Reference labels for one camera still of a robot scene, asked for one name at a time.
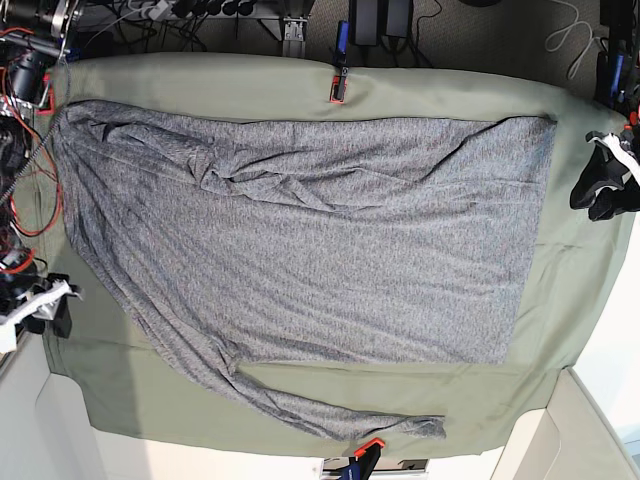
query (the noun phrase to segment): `floor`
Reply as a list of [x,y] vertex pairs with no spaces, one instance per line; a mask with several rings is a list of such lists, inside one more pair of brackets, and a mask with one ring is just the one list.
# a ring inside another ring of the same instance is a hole
[[[567,1],[578,9],[580,20],[593,27],[595,36],[606,36],[606,28],[599,25],[599,0]],[[584,98],[593,96],[595,63],[600,48],[597,42],[592,42],[575,78],[567,78],[571,63],[589,42],[589,30],[585,24],[571,30],[558,51],[549,53],[545,50],[545,38],[570,25],[576,18],[575,11],[566,3],[562,4],[561,0],[502,0],[487,8],[470,7],[460,0],[414,2],[414,38],[418,34],[415,25],[418,19],[435,15],[419,20],[419,48],[437,68],[526,78],[564,87]],[[337,24],[339,20],[348,18],[348,5],[348,0],[316,0],[307,31],[308,59],[331,61]],[[129,39],[140,35],[139,29],[124,26],[123,30]],[[240,19],[236,31],[233,19],[209,19],[203,22],[198,36],[208,51],[280,54],[278,42],[255,20]],[[172,39],[171,35],[164,42],[162,37],[156,35],[151,39],[148,51],[174,51],[184,45],[182,40]],[[380,47],[371,50],[367,57],[366,65],[369,67],[394,66],[391,55]],[[398,60],[402,67],[414,64],[408,49]],[[351,66],[364,65],[358,48],[350,47],[348,62]]]

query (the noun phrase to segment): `red clip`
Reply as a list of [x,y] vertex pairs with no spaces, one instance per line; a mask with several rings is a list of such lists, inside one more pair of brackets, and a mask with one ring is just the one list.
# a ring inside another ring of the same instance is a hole
[[[50,80],[49,74],[45,73],[43,77],[45,88],[47,84],[49,84],[49,80]],[[53,82],[49,84],[49,90],[47,91],[47,103],[48,103],[47,107],[36,111],[36,115],[53,115],[55,113],[56,97],[53,94]]]
[[[339,100],[337,98],[335,98],[333,96],[333,92],[335,92],[336,87],[338,86],[338,84],[340,83],[340,75],[336,75],[335,77],[333,77],[333,82],[331,83],[331,95],[329,95],[329,101],[331,103],[338,103],[338,104],[343,104],[344,103],[344,97],[342,98],[342,100]],[[347,79],[344,79],[344,90],[345,92],[347,91]]]
[[372,447],[373,445],[380,445],[380,448],[384,448],[385,443],[382,441],[381,438],[374,438],[373,440],[365,443],[363,446],[361,446],[358,450],[356,450],[355,452],[353,452],[353,456],[356,457],[356,459],[360,458],[361,456],[363,456],[365,453],[367,453],[367,449],[369,447]]

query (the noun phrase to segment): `green cloth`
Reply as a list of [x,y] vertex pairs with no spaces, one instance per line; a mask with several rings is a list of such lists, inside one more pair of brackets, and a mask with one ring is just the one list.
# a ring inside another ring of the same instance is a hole
[[[533,267],[504,365],[240,367],[271,388],[351,409],[447,416],[446,441],[387,434],[386,456],[445,457],[504,445],[517,418],[545,407],[560,370],[576,361],[624,260],[632,215],[591,223],[585,211],[569,208],[569,192],[593,149],[585,134],[618,132],[624,120],[555,87],[461,71],[354,68],[345,104],[335,105],[328,101],[334,73],[329,65],[284,58],[128,56],[73,65],[72,98],[237,121],[556,120]],[[57,75],[59,100],[64,83],[64,75]],[[324,457],[353,451],[353,444],[302,433],[190,383],[125,318],[70,250],[59,225],[46,238],[46,251],[53,269],[70,274],[86,292],[84,302],[70,302],[72,337],[47,336],[46,348],[51,370],[82,388],[94,427],[223,450]]]

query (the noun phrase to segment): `wrinkled fabric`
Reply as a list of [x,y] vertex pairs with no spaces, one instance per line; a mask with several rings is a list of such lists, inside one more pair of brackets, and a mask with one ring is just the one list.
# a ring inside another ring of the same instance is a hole
[[234,124],[108,102],[54,135],[71,244],[191,380],[337,440],[443,418],[270,390],[239,361],[500,363],[555,126]]

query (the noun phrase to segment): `metal bracket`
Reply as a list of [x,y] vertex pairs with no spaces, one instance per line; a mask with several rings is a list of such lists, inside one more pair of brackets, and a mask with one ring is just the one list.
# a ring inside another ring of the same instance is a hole
[[304,18],[284,18],[283,22],[282,56],[304,58],[307,20]]

